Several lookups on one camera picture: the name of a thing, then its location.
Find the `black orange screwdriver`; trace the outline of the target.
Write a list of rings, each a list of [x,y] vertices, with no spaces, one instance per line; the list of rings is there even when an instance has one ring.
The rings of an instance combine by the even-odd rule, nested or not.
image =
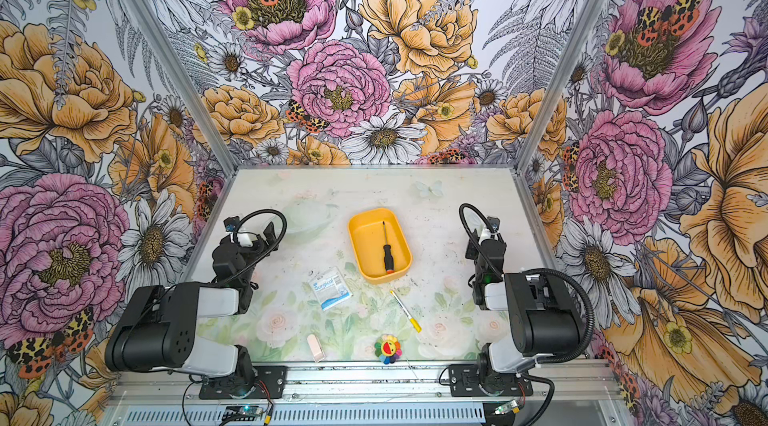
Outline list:
[[[384,268],[387,274],[393,274],[395,271],[394,256],[392,254],[392,247],[389,242],[388,227],[385,222],[382,222],[382,228],[383,228],[383,236],[384,236],[384,245],[383,245]]]

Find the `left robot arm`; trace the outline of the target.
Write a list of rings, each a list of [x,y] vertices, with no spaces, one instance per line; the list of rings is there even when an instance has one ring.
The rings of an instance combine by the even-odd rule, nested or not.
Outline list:
[[[246,347],[197,334],[198,321],[245,314],[258,285],[256,266],[277,251],[287,232],[279,211],[261,209],[225,221],[212,253],[212,281],[136,289],[104,352],[113,372],[175,372],[199,377],[213,390],[245,397],[257,386]]]

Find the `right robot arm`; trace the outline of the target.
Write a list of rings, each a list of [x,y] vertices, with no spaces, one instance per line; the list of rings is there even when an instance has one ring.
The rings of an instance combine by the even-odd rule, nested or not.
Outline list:
[[[591,304],[582,317],[569,288],[575,283],[552,270],[506,273],[507,244],[497,218],[481,218],[478,226],[462,225],[469,239],[465,258],[474,265],[468,280],[473,303],[483,311],[504,312],[509,331],[482,344],[475,373],[460,375],[467,391],[484,395],[531,392],[523,375],[540,364],[574,360],[587,348],[594,329]]]

